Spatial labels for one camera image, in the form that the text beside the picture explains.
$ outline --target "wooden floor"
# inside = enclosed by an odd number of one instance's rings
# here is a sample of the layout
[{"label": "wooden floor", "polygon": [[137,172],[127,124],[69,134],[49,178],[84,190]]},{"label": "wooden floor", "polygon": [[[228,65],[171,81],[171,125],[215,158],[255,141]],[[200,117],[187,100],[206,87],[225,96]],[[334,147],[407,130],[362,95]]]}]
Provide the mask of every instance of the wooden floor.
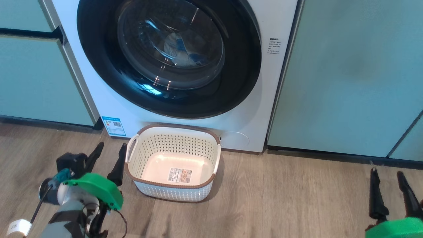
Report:
[{"label": "wooden floor", "polygon": [[[66,152],[89,154],[103,141],[94,172],[107,175],[124,139],[106,132],[82,133],[0,123],[0,236],[16,219],[29,220],[38,187],[55,174]],[[368,217],[370,165],[264,153],[223,152],[210,196],[197,204],[167,202],[141,194],[128,176],[120,187],[128,238],[354,238],[364,237]],[[405,215],[397,168],[378,167],[389,219]],[[423,171],[402,169],[423,199]],[[56,206],[43,205],[29,234],[38,237]],[[121,217],[112,212],[103,228],[122,237]]]}]

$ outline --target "label sticker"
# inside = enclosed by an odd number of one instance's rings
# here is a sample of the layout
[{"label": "label sticker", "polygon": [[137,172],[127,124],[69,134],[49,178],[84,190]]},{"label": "label sticker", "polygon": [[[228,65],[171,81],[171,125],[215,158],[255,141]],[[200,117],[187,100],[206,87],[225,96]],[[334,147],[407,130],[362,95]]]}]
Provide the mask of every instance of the label sticker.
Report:
[{"label": "label sticker", "polygon": [[267,48],[268,54],[277,55],[280,51],[280,41],[279,38],[270,38],[269,47]]},{"label": "label sticker", "polygon": [[24,219],[14,221],[10,223],[9,229],[7,230],[6,235],[9,235],[10,233],[13,233],[13,232],[21,232],[22,234],[24,234],[24,236],[27,236],[29,230],[31,229],[31,226],[32,224],[29,221]]},{"label": "label sticker", "polygon": [[122,122],[119,118],[103,116],[103,121],[109,135],[126,136],[125,130],[122,127]]},{"label": "label sticker", "polygon": [[192,170],[171,168],[168,181],[177,183],[190,183]]}]

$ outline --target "washing machine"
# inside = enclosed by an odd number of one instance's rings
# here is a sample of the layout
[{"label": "washing machine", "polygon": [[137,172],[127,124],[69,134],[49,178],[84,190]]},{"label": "washing machine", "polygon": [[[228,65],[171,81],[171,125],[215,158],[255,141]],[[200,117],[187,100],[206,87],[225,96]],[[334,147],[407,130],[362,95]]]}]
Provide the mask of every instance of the washing machine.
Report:
[{"label": "washing machine", "polygon": [[111,136],[163,122],[262,152],[297,0],[43,0]]}]

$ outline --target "white plastic basket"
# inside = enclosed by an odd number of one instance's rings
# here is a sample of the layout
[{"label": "white plastic basket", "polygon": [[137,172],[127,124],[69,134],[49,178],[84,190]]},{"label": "white plastic basket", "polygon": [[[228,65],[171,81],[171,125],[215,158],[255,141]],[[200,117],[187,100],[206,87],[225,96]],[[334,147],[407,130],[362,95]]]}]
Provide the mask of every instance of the white plastic basket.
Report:
[{"label": "white plastic basket", "polygon": [[210,193],[220,151],[220,141],[212,132],[149,125],[129,141],[125,170],[145,195],[198,202]]}]

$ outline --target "cabinet door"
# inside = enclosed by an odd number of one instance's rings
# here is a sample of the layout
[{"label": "cabinet door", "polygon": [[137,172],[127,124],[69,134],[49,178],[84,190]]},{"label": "cabinet door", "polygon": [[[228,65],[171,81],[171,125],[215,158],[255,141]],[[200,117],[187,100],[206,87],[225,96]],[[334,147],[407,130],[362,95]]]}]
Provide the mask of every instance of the cabinet door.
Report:
[{"label": "cabinet door", "polygon": [[386,157],[423,109],[423,1],[305,1],[268,144]]},{"label": "cabinet door", "polygon": [[0,0],[0,28],[51,32],[38,0]]},{"label": "cabinet door", "polygon": [[0,115],[93,126],[59,40],[0,36]]},{"label": "cabinet door", "polygon": [[423,117],[408,132],[390,158],[423,161]]}]

